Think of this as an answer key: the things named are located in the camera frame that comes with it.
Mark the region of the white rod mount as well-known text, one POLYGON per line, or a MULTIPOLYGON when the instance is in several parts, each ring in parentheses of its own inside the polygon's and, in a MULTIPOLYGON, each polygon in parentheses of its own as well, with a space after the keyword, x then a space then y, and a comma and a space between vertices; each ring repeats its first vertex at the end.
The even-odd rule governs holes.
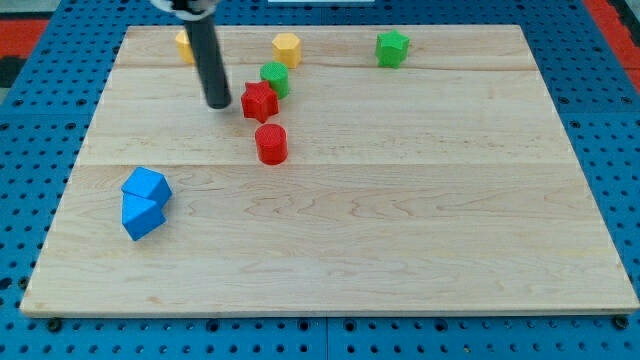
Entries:
POLYGON ((211 16, 218 0, 150 0, 157 9, 184 21, 199 21, 211 16))

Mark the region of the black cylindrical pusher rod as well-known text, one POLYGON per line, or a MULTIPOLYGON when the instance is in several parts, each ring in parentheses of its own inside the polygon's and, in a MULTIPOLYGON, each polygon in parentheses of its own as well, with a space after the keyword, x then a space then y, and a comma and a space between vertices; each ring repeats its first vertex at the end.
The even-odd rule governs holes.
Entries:
POLYGON ((187 11, 184 27, 207 105, 212 109, 227 108, 232 98, 213 16, 207 10, 187 11))

